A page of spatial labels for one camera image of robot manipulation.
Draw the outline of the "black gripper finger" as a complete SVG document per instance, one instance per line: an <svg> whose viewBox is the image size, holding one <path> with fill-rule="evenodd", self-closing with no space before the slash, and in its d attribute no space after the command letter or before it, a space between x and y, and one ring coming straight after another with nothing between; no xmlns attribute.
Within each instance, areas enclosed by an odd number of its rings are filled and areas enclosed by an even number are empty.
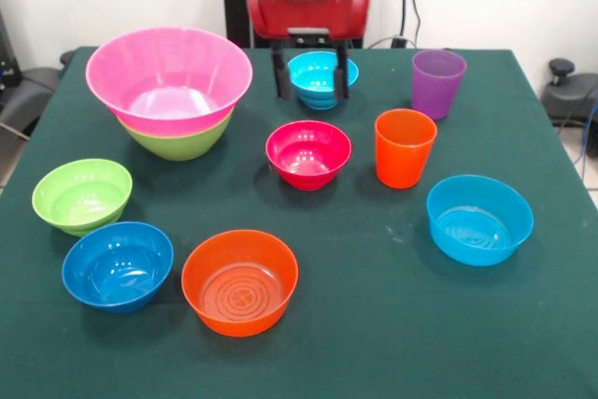
<svg viewBox="0 0 598 399"><path fill-rule="evenodd" d="M349 98L348 74L348 42L338 41L335 44L336 67L334 71L335 100L344 101Z"/></svg>
<svg viewBox="0 0 598 399"><path fill-rule="evenodd" d="M291 76L284 58L285 41L271 41L270 55L273 64L278 97L290 99L292 96Z"/></svg>

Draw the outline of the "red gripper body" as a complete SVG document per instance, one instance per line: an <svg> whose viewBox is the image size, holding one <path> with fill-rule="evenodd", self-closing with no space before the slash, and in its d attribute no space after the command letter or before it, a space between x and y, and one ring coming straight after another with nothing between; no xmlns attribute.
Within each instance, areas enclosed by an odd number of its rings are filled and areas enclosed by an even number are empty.
<svg viewBox="0 0 598 399"><path fill-rule="evenodd" d="M246 0L256 33L269 40L324 35L362 38L370 0Z"/></svg>

